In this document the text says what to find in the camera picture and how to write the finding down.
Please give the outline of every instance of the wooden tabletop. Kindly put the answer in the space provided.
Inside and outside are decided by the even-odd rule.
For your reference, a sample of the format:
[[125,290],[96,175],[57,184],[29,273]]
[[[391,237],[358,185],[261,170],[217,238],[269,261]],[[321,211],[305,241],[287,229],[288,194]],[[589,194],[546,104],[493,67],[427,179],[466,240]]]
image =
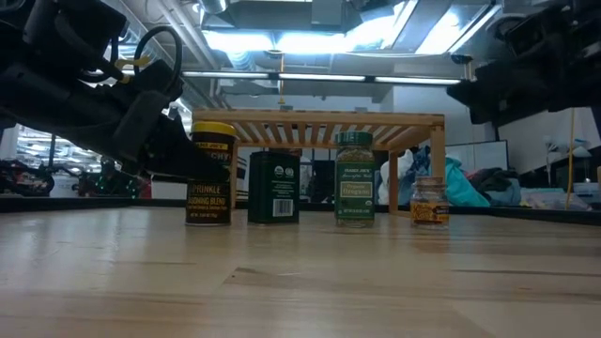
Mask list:
[[598,337],[601,227],[378,215],[185,227],[181,208],[0,215],[0,337]]

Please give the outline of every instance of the yellow lid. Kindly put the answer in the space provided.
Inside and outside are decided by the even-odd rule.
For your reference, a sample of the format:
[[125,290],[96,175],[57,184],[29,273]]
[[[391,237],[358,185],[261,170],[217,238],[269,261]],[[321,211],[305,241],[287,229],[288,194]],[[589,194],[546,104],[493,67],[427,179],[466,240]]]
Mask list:
[[192,132],[217,132],[225,135],[236,136],[236,129],[222,122],[196,122],[192,125]]

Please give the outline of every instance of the wooden rack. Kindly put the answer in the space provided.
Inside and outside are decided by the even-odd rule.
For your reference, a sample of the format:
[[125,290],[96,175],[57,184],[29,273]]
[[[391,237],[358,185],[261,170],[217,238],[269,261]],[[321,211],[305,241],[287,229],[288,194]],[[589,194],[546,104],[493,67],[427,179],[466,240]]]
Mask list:
[[[390,161],[391,173],[397,171],[396,158],[401,151],[430,139],[432,176],[444,177],[444,115],[197,109],[193,120],[224,122],[236,128],[239,142],[234,149],[233,166],[238,162],[239,146],[330,149],[336,148],[334,135],[338,132],[368,131],[374,134],[374,150],[388,151],[389,160],[394,160]],[[236,172],[232,170],[234,181]],[[389,211],[401,214],[396,207],[397,175],[390,175],[389,186]],[[235,184],[232,185],[232,200],[236,200]]]

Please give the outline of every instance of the green lid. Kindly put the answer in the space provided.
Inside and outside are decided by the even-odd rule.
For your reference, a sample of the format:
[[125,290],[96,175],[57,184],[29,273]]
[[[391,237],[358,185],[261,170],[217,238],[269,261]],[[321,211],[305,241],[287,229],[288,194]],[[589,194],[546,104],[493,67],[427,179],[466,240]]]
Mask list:
[[336,134],[336,144],[339,146],[370,146],[374,135],[367,131],[344,131]]

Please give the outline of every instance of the small glass jar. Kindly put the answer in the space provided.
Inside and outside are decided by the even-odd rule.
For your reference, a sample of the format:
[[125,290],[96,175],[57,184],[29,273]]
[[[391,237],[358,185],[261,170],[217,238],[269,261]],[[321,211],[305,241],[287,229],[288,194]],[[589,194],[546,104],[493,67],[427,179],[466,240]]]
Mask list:
[[442,177],[417,177],[411,196],[411,225],[422,229],[449,228],[449,201]]
[[374,137],[365,131],[336,135],[336,225],[374,226]]

